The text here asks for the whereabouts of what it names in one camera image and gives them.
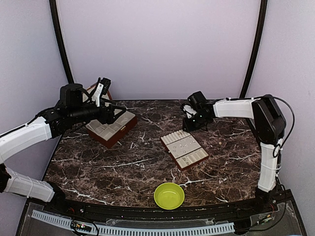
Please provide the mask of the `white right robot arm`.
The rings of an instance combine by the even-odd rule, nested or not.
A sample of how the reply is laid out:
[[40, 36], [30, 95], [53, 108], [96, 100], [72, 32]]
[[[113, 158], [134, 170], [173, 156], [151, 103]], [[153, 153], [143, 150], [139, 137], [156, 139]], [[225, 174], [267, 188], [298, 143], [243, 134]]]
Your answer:
[[270, 94], [252, 98], [208, 100], [201, 91], [188, 97], [181, 105], [186, 114], [183, 130], [206, 129], [216, 118], [246, 118], [253, 121], [250, 129], [261, 150], [260, 176], [251, 209], [262, 213], [280, 187], [281, 151], [288, 139], [286, 119], [278, 106], [280, 99]]

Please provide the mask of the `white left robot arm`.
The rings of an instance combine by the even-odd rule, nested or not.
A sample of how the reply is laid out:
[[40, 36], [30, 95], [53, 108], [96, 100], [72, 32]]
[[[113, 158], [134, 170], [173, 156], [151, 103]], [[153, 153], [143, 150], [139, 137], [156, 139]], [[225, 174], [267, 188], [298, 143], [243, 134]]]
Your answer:
[[40, 111], [29, 122], [0, 136], [0, 191], [27, 198], [50, 202], [58, 214], [69, 211], [69, 202], [62, 198], [63, 191], [53, 183], [22, 175], [5, 166], [5, 161], [15, 154], [70, 130], [78, 123], [93, 120], [113, 124], [126, 109], [103, 98], [110, 87], [110, 80], [99, 80], [91, 92], [82, 84], [68, 84], [60, 89], [56, 105]]

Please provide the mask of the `brown ring earring tray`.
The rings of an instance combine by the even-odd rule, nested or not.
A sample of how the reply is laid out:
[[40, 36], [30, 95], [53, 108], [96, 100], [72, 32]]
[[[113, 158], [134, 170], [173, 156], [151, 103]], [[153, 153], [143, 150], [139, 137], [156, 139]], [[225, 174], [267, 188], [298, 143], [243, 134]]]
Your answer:
[[187, 170], [209, 157], [197, 140], [183, 130], [162, 136], [160, 141], [180, 171]]

